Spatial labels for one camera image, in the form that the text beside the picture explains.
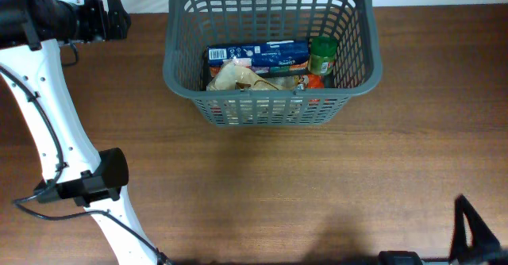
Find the orange pasta packet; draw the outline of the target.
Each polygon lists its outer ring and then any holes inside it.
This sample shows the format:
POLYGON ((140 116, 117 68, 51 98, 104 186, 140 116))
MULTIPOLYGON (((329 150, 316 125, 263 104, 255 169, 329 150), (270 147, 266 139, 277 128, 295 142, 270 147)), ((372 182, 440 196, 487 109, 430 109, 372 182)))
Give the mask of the orange pasta packet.
POLYGON ((305 89, 323 89, 325 84, 320 75, 308 75, 310 82, 305 89))

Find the green lidded jar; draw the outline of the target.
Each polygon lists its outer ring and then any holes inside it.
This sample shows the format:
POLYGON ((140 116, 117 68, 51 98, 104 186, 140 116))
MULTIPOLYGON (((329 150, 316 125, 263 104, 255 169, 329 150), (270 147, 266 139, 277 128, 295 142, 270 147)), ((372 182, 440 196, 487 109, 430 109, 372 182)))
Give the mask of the green lidded jar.
POLYGON ((310 45, 309 72, 314 75, 328 75, 333 70, 338 43, 326 36, 316 36, 310 45))

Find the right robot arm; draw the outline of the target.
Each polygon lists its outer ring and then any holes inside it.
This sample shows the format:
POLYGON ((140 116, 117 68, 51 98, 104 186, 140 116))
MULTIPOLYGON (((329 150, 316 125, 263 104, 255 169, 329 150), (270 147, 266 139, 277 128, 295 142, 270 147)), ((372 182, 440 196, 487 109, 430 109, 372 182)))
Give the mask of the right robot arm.
POLYGON ((454 201, 454 229, 446 261, 424 260, 416 252, 383 251, 378 254, 378 264, 507 264, 507 248, 501 245, 472 204, 461 194, 454 201))

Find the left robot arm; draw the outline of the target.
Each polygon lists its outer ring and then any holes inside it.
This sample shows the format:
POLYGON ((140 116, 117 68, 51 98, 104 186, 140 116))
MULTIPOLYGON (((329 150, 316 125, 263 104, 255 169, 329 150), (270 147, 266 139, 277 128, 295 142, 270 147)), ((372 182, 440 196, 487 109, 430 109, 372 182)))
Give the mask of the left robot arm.
POLYGON ((129 199, 123 151, 99 151, 71 100, 63 46, 123 40, 131 25, 121 0, 1 0, 1 76, 17 101, 40 157, 39 203, 71 199, 94 218, 120 264, 166 264, 129 199))

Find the grey plastic shopping basket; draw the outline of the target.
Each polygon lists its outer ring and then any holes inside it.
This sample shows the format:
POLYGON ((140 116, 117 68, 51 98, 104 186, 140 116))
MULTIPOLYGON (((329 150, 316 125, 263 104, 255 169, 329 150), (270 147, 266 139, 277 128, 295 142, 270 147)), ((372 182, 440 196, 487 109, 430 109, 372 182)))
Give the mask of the grey plastic shopping basket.
POLYGON ((168 0, 164 82, 214 125, 320 125, 382 73, 372 0, 168 0), (338 43, 321 89, 206 89, 209 46, 318 36, 338 43))

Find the clear bag with brown label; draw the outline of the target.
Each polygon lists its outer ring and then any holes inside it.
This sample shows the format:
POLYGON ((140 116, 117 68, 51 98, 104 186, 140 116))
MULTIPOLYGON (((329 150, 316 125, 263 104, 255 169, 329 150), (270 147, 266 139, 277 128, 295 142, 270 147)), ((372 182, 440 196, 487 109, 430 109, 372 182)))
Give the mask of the clear bag with brown label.
POLYGON ((310 82, 308 75, 290 75, 262 78, 251 70, 243 72, 233 84, 236 89, 244 90, 294 90, 305 89, 310 82))

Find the blue carton box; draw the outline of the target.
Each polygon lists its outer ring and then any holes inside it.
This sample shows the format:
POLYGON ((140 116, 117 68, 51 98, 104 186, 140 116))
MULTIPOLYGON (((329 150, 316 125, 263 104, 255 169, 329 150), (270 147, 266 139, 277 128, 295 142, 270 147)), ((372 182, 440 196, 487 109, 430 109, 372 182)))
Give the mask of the blue carton box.
POLYGON ((229 61, 249 68, 262 77, 274 77, 277 74, 305 73, 310 51, 306 40, 283 40, 217 44, 209 46, 204 55, 212 77, 229 61))

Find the beige paper bag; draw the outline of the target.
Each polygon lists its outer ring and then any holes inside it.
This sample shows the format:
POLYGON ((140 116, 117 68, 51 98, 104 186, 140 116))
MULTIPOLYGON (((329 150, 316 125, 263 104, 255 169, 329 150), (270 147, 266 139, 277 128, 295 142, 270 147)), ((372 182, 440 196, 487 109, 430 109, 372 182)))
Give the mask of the beige paper bag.
POLYGON ((282 90, 280 85, 270 83, 254 71, 230 61, 206 86, 207 90, 282 90))

